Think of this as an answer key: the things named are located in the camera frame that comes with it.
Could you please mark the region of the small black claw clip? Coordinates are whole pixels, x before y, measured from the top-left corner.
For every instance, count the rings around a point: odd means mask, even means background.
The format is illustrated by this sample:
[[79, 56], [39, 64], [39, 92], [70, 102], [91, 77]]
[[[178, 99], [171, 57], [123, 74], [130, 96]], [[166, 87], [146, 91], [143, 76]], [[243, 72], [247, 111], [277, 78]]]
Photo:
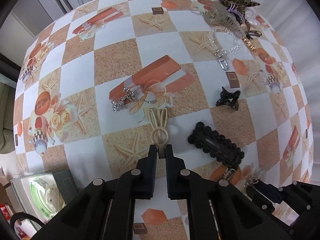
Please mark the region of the small black claw clip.
[[238, 99], [241, 92], [236, 90], [235, 92], [229, 92], [224, 87], [222, 87], [222, 92], [220, 93], [220, 99], [216, 102], [216, 107], [229, 106], [231, 109], [237, 111], [239, 109]]

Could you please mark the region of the beige rabbit hair clip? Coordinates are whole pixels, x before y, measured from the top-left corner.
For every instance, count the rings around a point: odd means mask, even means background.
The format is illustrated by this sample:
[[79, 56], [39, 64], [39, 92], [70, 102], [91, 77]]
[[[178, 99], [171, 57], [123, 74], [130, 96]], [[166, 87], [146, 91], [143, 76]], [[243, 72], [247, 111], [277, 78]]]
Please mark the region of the beige rabbit hair clip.
[[157, 146], [159, 159], [165, 158], [165, 146], [169, 142], [170, 134], [167, 129], [168, 109], [149, 109], [149, 121], [152, 127], [151, 142]]

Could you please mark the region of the purple snap hair clip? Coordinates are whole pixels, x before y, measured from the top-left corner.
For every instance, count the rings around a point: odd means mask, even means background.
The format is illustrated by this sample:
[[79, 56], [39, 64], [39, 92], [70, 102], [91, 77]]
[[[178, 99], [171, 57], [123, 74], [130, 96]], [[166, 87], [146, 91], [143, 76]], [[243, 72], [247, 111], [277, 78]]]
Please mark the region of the purple snap hair clip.
[[262, 32], [259, 30], [250, 30], [250, 31], [248, 31], [247, 35], [250, 37], [261, 37]]

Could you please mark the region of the leopard print bow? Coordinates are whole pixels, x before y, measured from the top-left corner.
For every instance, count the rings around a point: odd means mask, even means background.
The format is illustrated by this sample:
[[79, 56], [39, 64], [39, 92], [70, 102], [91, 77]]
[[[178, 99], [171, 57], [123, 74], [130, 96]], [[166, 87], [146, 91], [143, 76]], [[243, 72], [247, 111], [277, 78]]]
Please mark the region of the leopard print bow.
[[237, 10], [243, 15], [245, 14], [246, 8], [260, 5], [260, 3], [255, 2], [253, 0], [218, 0], [218, 1], [228, 9]]

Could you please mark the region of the cream polka dot scrunchie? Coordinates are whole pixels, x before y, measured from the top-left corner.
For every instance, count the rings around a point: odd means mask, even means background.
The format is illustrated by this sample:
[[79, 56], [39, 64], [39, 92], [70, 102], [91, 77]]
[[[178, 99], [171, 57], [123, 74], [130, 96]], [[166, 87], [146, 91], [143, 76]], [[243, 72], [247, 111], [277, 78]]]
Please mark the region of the cream polka dot scrunchie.
[[44, 202], [54, 214], [60, 212], [66, 205], [56, 185], [50, 185], [45, 189]]

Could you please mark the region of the checkered patterned tablecloth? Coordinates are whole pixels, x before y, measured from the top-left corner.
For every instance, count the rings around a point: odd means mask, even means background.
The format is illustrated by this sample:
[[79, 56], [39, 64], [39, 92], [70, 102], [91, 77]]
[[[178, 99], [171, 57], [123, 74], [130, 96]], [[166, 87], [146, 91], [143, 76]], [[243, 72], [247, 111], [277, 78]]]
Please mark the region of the checkered patterned tablecloth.
[[[14, 102], [15, 148], [25, 176], [70, 170], [79, 189], [112, 180], [147, 155], [149, 109], [168, 109], [174, 154], [205, 179], [223, 165], [187, 139], [198, 122], [245, 156], [231, 182], [308, 183], [313, 132], [293, 59], [254, 15], [256, 51], [216, 61], [203, 13], [217, 0], [93, 0], [62, 16], [27, 49]], [[216, 107], [224, 87], [239, 109]]]

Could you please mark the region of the grey large claw clip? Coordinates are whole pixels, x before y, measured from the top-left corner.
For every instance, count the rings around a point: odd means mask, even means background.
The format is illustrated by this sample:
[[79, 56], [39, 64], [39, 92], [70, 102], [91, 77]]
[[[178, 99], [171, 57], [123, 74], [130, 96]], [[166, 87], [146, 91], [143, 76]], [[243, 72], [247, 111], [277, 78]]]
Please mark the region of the grey large claw clip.
[[227, 28], [238, 38], [246, 37], [239, 22], [221, 3], [214, 3], [211, 9], [204, 13], [204, 20], [209, 25], [221, 25]]

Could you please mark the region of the white jewelry tray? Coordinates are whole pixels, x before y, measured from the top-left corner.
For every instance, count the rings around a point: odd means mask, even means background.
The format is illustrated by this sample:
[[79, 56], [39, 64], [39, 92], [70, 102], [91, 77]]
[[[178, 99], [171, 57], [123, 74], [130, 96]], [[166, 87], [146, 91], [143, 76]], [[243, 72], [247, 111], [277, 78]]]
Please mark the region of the white jewelry tray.
[[11, 180], [23, 212], [46, 223], [79, 193], [70, 170], [39, 173]]

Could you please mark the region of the black scalloped snap clip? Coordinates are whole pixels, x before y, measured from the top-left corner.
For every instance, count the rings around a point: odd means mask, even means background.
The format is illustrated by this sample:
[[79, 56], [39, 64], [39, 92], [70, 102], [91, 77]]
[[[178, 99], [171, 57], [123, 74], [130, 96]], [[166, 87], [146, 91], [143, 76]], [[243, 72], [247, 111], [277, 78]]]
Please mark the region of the black scalloped snap clip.
[[237, 170], [245, 156], [235, 143], [218, 131], [212, 130], [203, 122], [196, 124], [195, 129], [188, 137], [188, 142], [215, 158], [228, 169]]

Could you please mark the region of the green plastic bangle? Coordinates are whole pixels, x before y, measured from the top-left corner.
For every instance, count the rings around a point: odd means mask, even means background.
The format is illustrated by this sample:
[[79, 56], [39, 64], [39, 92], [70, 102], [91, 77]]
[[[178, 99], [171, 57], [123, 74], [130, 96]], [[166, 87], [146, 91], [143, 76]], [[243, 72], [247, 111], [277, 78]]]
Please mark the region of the green plastic bangle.
[[56, 214], [52, 213], [44, 202], [44, 192], [48, 186], [48, 183], [39, 178], [36, 178], [30, 182], [30, 193], [33, 202], [44, 215], [44, 217], [49, 219], [54, 217]]

